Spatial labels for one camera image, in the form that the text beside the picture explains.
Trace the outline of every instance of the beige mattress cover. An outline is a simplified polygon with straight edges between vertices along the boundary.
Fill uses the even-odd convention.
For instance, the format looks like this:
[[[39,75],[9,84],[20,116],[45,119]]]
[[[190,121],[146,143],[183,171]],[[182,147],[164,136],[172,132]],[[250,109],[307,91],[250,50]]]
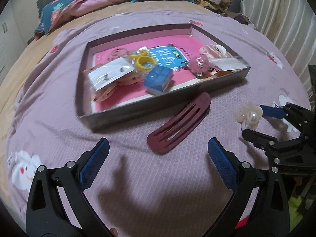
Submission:
[[[92,20],[113,16],[118,13],[143,10],[200,11],[204,13],[213,13],[201,6],[185,1],[128,2],[110,6],[72,20],[50,35],[44,36],[37,41],[33,41],[25,48],[19,59],[12,66],[0,86],[0,198],[9,207],[13,208],[10,193],[7,188],[7,177],[5,172],[7,158],[5,156],[5,144],[14,114],[15,99],[24,85],[28,74],[51,49],[53,40],[61,31],[89,23]]]

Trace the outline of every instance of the blue gripper pad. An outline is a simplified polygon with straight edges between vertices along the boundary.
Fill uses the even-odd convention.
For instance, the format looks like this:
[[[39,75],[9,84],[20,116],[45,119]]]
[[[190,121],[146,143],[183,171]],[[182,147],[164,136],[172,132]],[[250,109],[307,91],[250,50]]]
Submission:
[[[79,188],[80,190],[88,189],[91,187],[95,177],[97,176],[103,162],[108,156],[110,151],[110,144],[107,139],[104,139],[102,143],[96,148],[88,162],[81,169],[79,173]]]
[[[276,119],[283,119],[286,116],[286,112],[283,109],[260,105],[265,117],[273,117]]]
[[[216,142],[215,138],[212,138],[209,140],[208,150],[224,184],[228,189],[236,192],[238,189],[238,173],[226,157],[225,149]]]

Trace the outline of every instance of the cabinet handle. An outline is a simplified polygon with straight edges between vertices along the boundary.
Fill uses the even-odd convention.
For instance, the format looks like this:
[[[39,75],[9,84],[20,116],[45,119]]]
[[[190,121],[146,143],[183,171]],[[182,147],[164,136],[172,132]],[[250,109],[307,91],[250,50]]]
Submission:
[[[2,73],[2,70],[4,69],[4,66],[2,67],[2,69],[0,70],[0,74]]]

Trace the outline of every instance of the box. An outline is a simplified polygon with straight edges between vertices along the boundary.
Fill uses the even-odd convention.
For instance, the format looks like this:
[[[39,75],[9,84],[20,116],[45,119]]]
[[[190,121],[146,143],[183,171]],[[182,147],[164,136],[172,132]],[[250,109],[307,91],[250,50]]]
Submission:
[[[150,46],[157,40],[170,42],[162,43],[161,45],[170,45],[173,42],[183,45],[183,47],[180,47],[180,50],[182,50],[183,54],[187,57],[194,56],[194,53],[198,55],[196,53],[198,53],[201,45],[206,44],[224,46],[231,57],[239,56],[227,44],[194,24],[166,24],[137,28],[89,42],[84,50],[80,63],[75,95],[77,118],[85,126],[93,131],[98,131],[104,127],[125,122],[128,119],[165,109],[185,101],[190,101],[201,92],[211,92],[242,81],[247,76],[251,67],[244,61],[244,64],[247,65],[245,69],[235,70],[230,74],[206,81],[191,79],[184,83],[181,82],[161,95],[155,96],[142,93],[138,97],[131,96],[132,98],[129,100],[122,100],[107,109],[97,111],[95,104],[91,101],[89,83],[83,74],[85,69],[90,69],[95,65],[96,54],[103,51],[114,50],[118,47],[131,49],[133,45],[138,45],[139,47]]]

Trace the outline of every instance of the toy wheel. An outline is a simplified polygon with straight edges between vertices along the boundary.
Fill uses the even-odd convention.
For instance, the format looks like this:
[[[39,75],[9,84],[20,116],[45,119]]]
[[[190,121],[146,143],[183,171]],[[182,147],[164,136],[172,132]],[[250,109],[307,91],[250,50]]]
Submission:
[[[198,72],[198,73],[195,74],[195,77],[197,79],[202,79],[202,76],[203,76],[203,74],[201,72]]]

